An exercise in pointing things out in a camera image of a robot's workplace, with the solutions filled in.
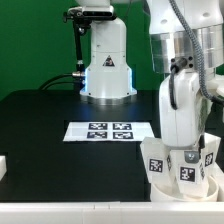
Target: printed marker sheet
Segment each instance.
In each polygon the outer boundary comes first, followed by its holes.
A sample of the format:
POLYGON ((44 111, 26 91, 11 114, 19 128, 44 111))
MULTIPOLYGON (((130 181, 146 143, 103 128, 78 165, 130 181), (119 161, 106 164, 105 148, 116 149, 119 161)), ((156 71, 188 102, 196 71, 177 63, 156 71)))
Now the printed marker sheet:
POLYGON ((70 122, 63 141, 143 141, 145 137, 154 137, 148 122, 70 122))

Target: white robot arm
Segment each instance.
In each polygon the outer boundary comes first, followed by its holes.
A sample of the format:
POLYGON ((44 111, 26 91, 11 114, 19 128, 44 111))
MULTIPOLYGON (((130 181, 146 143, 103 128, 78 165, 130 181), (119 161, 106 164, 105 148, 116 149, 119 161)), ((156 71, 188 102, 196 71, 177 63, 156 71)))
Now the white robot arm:
POLYGON ((85 73, 85 87, 80 91, 81 99, 103 105, 133 100, 137 91, 132 88, 132 70, 126 63, 126 26, 116 17, 111 5, 129 3, 130 0, 76 2, 80 7, 70 8, 65 21, 73 21, 78 75, 85 73), (85 69, 80 36, 90 28, 91 63, 85 69))
POLYGON ((205 122, 212 102, 224 105, 215 96, 224 86, 215 74, 224 61, 219 0, 147 2, 154 70, 171 74, 160 87, 162 139, 141 145, 148 179, 160 189, 178 189, 182 199, 201 200, 208 196, 220 141, 204 135, 205 122))

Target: green background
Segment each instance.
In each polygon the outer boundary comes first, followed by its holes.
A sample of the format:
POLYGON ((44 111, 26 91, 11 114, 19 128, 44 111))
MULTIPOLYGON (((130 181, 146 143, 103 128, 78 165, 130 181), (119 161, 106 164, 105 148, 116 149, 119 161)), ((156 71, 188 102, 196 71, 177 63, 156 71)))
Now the green background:
MULTIPOLYGON (((72 24, 62 22, 63 12, 74 5, 74 0, 0 0, 0 99, 15 90, 37 89, 49 78, 75 70, 72 24)), ((115 6, 121 19, 127 8, 115 6)), ((127 63, 134 71, 134 86, 158 89, 163 75, 152 70, 149 17, 141 2, 132 4, 125 22, 127 63)), ((87 66, 89 34, 82 38, 82 45, 87 66)))

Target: cable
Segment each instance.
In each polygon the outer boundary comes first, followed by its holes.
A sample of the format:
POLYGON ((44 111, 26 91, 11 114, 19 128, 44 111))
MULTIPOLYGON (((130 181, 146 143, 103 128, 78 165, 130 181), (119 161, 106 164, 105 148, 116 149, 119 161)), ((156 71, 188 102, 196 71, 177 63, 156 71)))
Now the cable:
POLYGON ((172 64, 170 70, 170 79, 169 79, 169 95, 170 95, 170 105, 174 110, 177 110, 177 104, 175 99, 175 85, 174 78, 175 75, 181 72, 187 66, 187 59, 180 58, 178 61, 172 64))
POLYGON ((125 15, 124 15, 124 19, 123 19, 124 22, 126 22, 126 20, 127 20, 127 18, 128 18, 128 14, 129 14, 129 12, 130 12, 131 5, 132 5, 132 0, 129 1, 129 5, 128 5, 127 11, 126 11, 126 13, 125 13, 125 15))
POLYGON ((58 79, 62 79, 62 78, 66 78, 66 77, 72 77, 72 74, 62 74, 62 75, 58 75, 58 76, 55 76, 51 79, 49 79, 48 81, 44 82, 39 88, 38 90, 43 90, 47 85, 49 85, 50 83, 58 80, 58 79))
POLYGON ((200 90, 202 92, 202 95, 211 100, 212 102, 218 103, 222 106, 224 106, 224 100, 222 100, 219 97, 216 97, 214 95, 212 95, 211 93, 209 93, 207 91, 207 87, 206 87, 206 81, 205 81, 205 62, 204 62, 204 53, 202 51, 202 47, 197 39, 197 37, 195 36, 194 32, 192 31, 192 29, 190 28, 190 26, 188 25, 187 21, 185 20, 184 16, 182 15, 180 9, 177 6, 177 3, 175 0, 169 0, 170 5, 172 6, 172 9, 174 11, 174 13, 176 14, 177 18, 179 19, 180 23, 182 24, 182 26, 184 27, 186 33, 188 34, 194 48, 195 48, 195 53, 196 53, 196 57, 197 57, 197 66, 198 66, 198 74, 199 74, 199 84, 200 84, 200 90))
POLYGON ((74 84, 74 82, 54 82, 54 83, 51 83, 51 84, 47 85, 43 90, 47 90, 51 86, 59 85, 59 84, 74 84))
POLYGON ((175 89, 174 89, 174 76, 176 74, 176 68, 173 68, 169 79, 169 94, 170 94, 170 105, 174 110, 177 110, 177 104, 175 99, 175 89))

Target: black tabletop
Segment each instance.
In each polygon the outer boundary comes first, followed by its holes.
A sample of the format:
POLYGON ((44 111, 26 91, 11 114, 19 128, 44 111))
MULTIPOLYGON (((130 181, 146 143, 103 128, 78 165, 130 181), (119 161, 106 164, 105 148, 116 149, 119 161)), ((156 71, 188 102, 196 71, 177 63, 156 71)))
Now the black tabletop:
MULTIPOLYGON (((17 91, 0 102, 0 155, 7 174, 0 202, 148 201, 140 142, 72 142, 70 121, 150 122, 160 137, 158 91, 139 91, 133 103, 99 106, 74 91, 17 91)), ((222 109, 213 106, 206 131, 222 137, 222 109)))

